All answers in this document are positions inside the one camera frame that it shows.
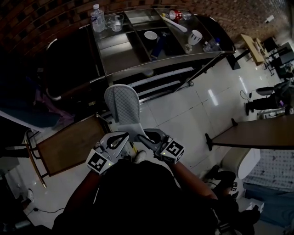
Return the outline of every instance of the glass cup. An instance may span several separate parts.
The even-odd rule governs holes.
[[[124,16],[121,14],[115,14],[109,16],[106,20],[106,25],[112,29],[114,32],[119,32],[122,30],[124,24]]]

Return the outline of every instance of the person's arm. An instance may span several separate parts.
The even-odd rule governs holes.
[[[205,198],[217,199],[214,192],[182,163],[168,164],[168,166],[182,189],[189,190]]]
[[[65,213],[79,210],[87,204],[93,204],[102,176],[90,171],[82,183],[73,192],[64,209]]]

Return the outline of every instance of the person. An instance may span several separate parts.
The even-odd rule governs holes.
[[[134,164],[119,160],[104,175],[90,171],[55,219],[52,230],[214,235],[218,224],[210,206],[210,200],[217,200],[214,192],[182,163],[168,167],[170,171],[149,161]]]
[[[294,107],[294,87],[291,81],[279,83],[273,87],[275,93],[268,98],[257,99],[245,104],[246,114],[256,110],[286,108],[285,113],[288,114],[291,107]]]
[[[229,223],[230,226],[243,235],[253,235],[253,225],[260,219],[258,207],[252,210],[239,212],[239,206],[236,202],[238,192],[230,195],[233,189],[236,175],[230,171],[220,171],[220,166],[215,165],[205,175],[208,184],[215,185],[212,191],[218,198],[218,203],[214,206],[214,211],[218,219],[223,223]]]

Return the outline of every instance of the blue cloth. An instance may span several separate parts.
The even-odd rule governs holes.
[[[286,227],[294,219],[294,192],[282,192],[264,186],[244,184],[245,197],[265,203],[261,220]]]

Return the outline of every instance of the metal rod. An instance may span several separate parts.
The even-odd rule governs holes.
[[[41,176],[41,174],[40,174],[40,171],[38,170],[37,165],[36,165],[36,163],[35,163],[35,161],[34,161],[34,159],[33,159],[33,156],[32,156],[32,153],[31,153],[31,151],[30,151],[30,149],[29,149],[29,146],[28,146],[28,142],[27,142],[27,140],[25,140],[24,143],[26,144],[26,148],[27,148],[27,150],[28,150],[29,159],[31,159],[31,162],[32,162],[33,167],[34,167],[34,169],[35,169],[35,171],[36,171],[36,173],[37,173],[37,175],[38,175],[38,177],[39,177],[39,180],[41,181],[43,187],[44,187],[44,188],[47,188],[47,185],[46,185],[45,181],[43,180],[43,178],[42,178],[42,176]]]

